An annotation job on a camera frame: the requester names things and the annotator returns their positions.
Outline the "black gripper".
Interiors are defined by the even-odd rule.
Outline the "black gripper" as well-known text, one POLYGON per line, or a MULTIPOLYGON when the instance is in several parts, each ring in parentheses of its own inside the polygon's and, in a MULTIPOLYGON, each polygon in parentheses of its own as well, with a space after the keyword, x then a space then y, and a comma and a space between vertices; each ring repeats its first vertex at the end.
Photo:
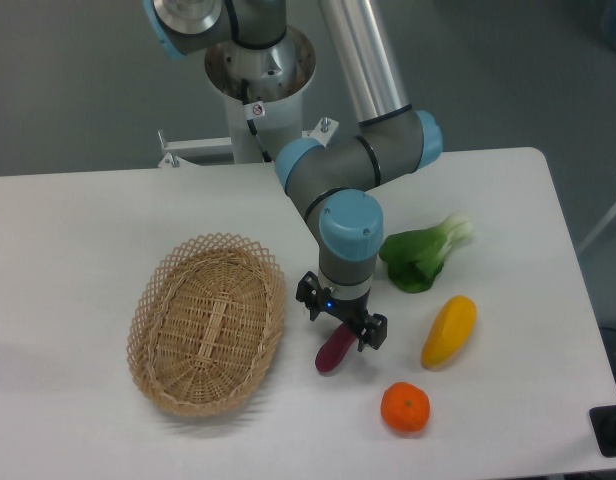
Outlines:
POLYGON ((358 339, 359 352, 366 347, 378 350, 387 338, 388 319, 378 313, 368 313, 370 291, 349 300, 337 298, 333 293, 332 288, 322 288, 318 276, 308 271, 297 284, 296 300, 304 304, 311 321, 325 313, 347 323, 358 339))

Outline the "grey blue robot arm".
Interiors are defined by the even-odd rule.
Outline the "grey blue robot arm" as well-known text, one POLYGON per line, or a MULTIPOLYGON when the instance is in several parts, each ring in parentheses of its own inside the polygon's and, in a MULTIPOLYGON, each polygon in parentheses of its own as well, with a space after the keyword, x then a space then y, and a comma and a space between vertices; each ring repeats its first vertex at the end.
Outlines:
POLYGON ((435 119, 407 97, 378 3, 320 5, 360 128, 332 146, 320 134, 266 132, 273 105, 297 95, 315 66, 284 2, 147 1, 143 8, 167 53, 205 52, 207 76, 237 103, 254 159, 273 164, 317 241, 319 269, 298 283, 298 301, 312 316, 339 319, 361 347, 380 347, 387 320, 367 309, 383 241, 383 212, 371 190, 434 162, 443 139, 435 119))

